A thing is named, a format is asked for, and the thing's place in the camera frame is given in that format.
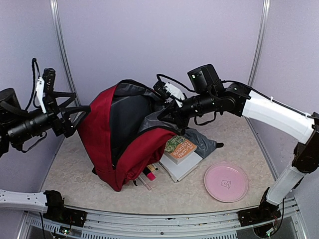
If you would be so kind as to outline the orange treehouse book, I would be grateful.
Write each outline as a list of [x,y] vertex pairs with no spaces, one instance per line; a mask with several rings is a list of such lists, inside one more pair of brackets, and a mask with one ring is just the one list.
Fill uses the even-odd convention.
[[164,155],[176,165],[180,164],[193,152],[197,146],[183,136],[174,136],[166,142]]

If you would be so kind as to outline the red student backpack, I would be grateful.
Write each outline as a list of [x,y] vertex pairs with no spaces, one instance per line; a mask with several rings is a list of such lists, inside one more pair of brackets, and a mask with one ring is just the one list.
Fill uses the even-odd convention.
[[116,192],[158,162],[169,139],[185,132],[158,119],[166,109],[164,100],[135,80],[102,91],[90,108],[78,133],[94,172]]

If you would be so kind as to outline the white large book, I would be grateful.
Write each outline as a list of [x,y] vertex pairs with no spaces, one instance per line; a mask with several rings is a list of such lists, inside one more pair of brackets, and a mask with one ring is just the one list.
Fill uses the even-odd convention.
[[181,163],[175,164],[169,157],[164,154],[159,163],[161,167],[163,167],[170,175],[173,182],[177,183],[180,182],[184,177],[186,177],[192,170],[194,170],[202,160],[202,157],[193,152]]

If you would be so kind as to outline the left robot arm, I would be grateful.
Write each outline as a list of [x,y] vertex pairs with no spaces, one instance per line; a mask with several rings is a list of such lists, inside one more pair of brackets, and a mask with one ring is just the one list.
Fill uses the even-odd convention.
[[[89,106],[70,107],[69,104],[74,100],[74,93],[51,91],[45,93],[39,109],[28,112],[20,108],[13,88],[2,90],[0,93],[1,155],[8,153],[10,146],[26,153],[23,144],[38,136],[39,139],[29,147],[33,149],[46,139],[49,129],[53,130],[56,136],[72,136],[91,111]],[[61,194],[54,190],[22,193],[1,189],[0,206],[39,212],[44,216],[54,216],[61,222],[70,216]]]

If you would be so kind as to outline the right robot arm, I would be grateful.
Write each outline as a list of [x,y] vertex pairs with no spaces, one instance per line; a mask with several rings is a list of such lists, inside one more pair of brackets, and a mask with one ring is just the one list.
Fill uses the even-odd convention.
[[319,167],[319,115],[310,115],[289,107],[241,82],[229,80],[230,85],[224,87],[226,81],[219,78],[211,64],[195,68],[187,75],[193,86],[191,92],[195,93],[190,98],[186,98],[179,88],[162,81],[162,78],[171,81],[171,77],[157,75],[154,90],[165,100],[171,99],[168,107],[158,117],[159,120],[186,128],[190,118],[196,119],[210,112],[229,112],[238,117],[263,122],[297,140],[291,165],[265,191],[255,210],[258,220],[267,220],[305,175]]

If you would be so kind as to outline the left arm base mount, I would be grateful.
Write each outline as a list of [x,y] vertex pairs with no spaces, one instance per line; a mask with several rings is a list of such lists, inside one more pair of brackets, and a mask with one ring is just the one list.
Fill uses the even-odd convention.
[[47,200],[45,203],[47,211],[43,214],[44,218],[70,226],[84,227],[87,216],[85,211],[65,207],[64,198],[58,191],[46,190],[44,195]]

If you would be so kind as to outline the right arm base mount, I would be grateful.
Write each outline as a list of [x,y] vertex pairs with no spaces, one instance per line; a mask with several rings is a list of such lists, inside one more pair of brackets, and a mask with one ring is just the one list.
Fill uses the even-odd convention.
[[263,195],[259,206],[240,210],[237,215],[242,227],[267,222],[282,216],[279,206],[267,202],[265,194]]

